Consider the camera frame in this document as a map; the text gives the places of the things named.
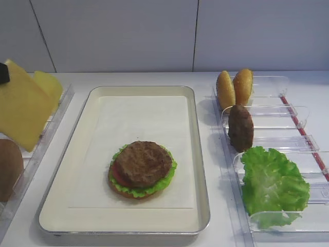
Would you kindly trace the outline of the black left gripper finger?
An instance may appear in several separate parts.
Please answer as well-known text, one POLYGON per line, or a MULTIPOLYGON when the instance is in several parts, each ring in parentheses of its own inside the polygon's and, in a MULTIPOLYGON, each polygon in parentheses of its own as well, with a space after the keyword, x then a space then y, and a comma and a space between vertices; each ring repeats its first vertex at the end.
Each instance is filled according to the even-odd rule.
POLYGON ((0 84, 5 84, 10 81, 8 66, 0 63, 0 84))

